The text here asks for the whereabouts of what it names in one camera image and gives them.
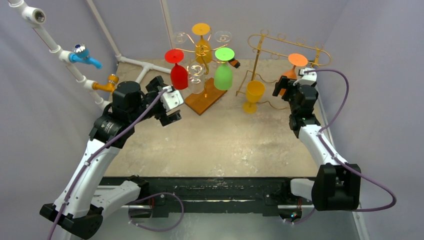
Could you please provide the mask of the yellow plastic goblet front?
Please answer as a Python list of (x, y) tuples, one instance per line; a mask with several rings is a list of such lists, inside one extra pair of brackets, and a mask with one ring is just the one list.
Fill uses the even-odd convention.
[(208, 40), (204, 38), (211, 31), (211, 28), (206, 23), (197, 23), (192, 27), (192, 33), (199, 36), (199, 41), (195, 44), (195, 60), (199, 64), (208, 65), (212, 59), (212, 48)]

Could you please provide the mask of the gold wall hook rack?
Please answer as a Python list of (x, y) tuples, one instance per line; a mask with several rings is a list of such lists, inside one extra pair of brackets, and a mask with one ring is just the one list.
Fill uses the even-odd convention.
[[(243, 80), (240, 83), (236, 96), (246, 94), (247, 84), (250, 81), (260, 81), (265, 86), (265, 92), (270, 93), (274, 89), (275, 83), (280, 79), (282, 74), (290, 70), (293, 65), (289, 62), (288, 56), (293, 53), (304, 55), (308, 64), (303, 67), (296, 67), (297, 69), (314, 68), (329, 66), (332, 63), (331, 55), (325, 50), (323, 44), (317, 42), (315, 45), (310, 45), (302, 37), (295, 40), (289, 39), (285, 34), (278, 33), (277, 36), (272, 36), (269, 30), (262, 29), (260, 33), (252, 34), (247, 39), (247, 44), (252, 48), (255, 53), (254, 63), (252, 67), (246, 70)], [(265, 68), (265, 62), (273, 62), (276, 67), (270, 67), (270, 70), (278, 71), (280, 74), (276, 79), (265, 79), (264, 75), (268, 73)]]

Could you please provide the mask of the red plastic goblet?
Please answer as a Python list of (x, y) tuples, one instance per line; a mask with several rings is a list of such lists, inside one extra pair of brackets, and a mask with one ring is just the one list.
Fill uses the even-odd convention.
[(184, 90), (188, 87), (188, 72), (180, 65), (180, 62), (184, 59), (184, 53), (180, 49), (171, 49), (164, 55), (164, 59), (174, 64), (170, 71), (170, 79), (173, 87), (177, 90)]

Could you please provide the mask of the green plastic cup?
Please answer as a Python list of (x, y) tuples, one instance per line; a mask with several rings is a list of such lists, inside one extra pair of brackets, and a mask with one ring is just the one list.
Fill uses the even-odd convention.
[(232, 87), (233, 72), (227, 62), (233, 59), (234, 56), (235, 52), (229, 47), (222, 47), (215, 51), (216, 59), (221, 62), (214, 74), (214, 86), (216, 89), (227, 91)]

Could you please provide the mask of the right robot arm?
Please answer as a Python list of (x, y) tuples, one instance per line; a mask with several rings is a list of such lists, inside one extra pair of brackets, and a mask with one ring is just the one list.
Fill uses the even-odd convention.
[(319, 93), (313, 85), (299, 84), (294, 79), (281, 76), (272, 95), (284, 90), (282, 100), (288, 102), (289, 127), (307, 148), (319, 167), (314, 180), (293, 178), (281, 189), (280, 196), (288, 204), (300, 197), (310, 200), (318, 211), (353, 211), (359, 206), (361, 178), (357, 164), (349, 164), (338, 155), (323, 134), (314, 114)]

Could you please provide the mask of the orange plastic goblet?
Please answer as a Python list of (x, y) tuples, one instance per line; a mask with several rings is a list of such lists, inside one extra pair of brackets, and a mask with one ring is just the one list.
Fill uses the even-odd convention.
[(292, 64), (292, 68), (284, 72), (281, 76), (287, 77), (291, 80), (297, 79), (297, 74), (295, 72), (296, 67), (305, 67), (308, 64), (307, 58), (300, 53), (291, 53), (287, 57), (288, 61)]

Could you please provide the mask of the yellow plastic goblet back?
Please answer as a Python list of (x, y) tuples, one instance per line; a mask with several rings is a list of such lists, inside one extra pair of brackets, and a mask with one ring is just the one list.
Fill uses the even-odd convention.
[(257, 111), (257, 103), (262, 98), (266, 88), (265, 85), (257, 80), (250, 81), (246, 86), (246, 102), (242, 109), (247, 114), (254, 114)]

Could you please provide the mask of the gold wire wine glass rack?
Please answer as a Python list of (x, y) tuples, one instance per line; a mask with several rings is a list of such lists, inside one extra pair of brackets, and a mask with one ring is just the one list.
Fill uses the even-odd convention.
[(227, 47), (232, 39), (232, 35), (228, 31), (216, 32), (216, 41), (223, 45), (212, 48), (209, 41), (213, 35), (211, 27), (206, 23), (197, 23), (192, 29), (192, 34), (199, 37), (198, 41), (194, 41), (192, 36), (187, 32), (177, 32), (173, 35), (172, 41), (175, 44), (183, 44), (189, 40), (194, 50), (181, 49), (186, 53), (193, 53), (194, 58), (187, 64), (188, 87), (191, 94), (185, 98), (185, 104), (193, 110), (197, 115), (201, 116), (207, 111), (217, 100), (219, 100), (227, 91), (219, 90), (214, 86), (214, 78), (208, 78), (210, 74), (209, 63), (222, 63), (222, 60), (214, 59), (215, 51)]

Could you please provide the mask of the yellow plastic goblet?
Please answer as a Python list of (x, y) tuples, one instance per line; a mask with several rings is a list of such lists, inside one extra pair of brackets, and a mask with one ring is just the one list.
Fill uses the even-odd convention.
[(192, 33), (199, 36), (199, 41), (195, 44), (195, 60), (199, 64), (208, 65), (212, 59), (212, 48), (208, 40), (204, 38), (211, 31), (211, 28), (206, 23), (197, 23), (192, 27)]
[(265, 85), (257, 80), (250, 81), (246, 86), (246, 102), (242, 109), (247, 114), (254, 114), (257, 111), (257, 103), (262, 98), (266, 88)]

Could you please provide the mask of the ribbed clear wine glass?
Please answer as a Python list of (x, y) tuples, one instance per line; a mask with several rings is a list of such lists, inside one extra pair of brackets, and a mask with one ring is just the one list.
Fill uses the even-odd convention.
[(215, 32), (214, 38), (218, 43), (228, 44), (232, 40), (232, 34), (226, 30)]

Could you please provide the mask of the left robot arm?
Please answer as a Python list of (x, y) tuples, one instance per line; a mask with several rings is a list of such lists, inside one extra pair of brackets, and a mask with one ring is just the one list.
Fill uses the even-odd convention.
[(96, 195), (96, 191), (111, 162), (135, 133), (136, 124), (150, 118), (162, 126), (179, 121), (183, 95), (161, 76), (154, 77), (145, 91), (138, 82), (118, 82), (113, 75), (109, 82), (112, 101), (94, 121), (74, 174), (60, 196), (40, 209), (40, 215), (52, 222), (48, 239), (60, 228), (60, 240), (88, 240), (121, 207), (144, 203), (153, 207), (164, 196), (151, 193), (149, 182), (136, 175), (106, 193)]

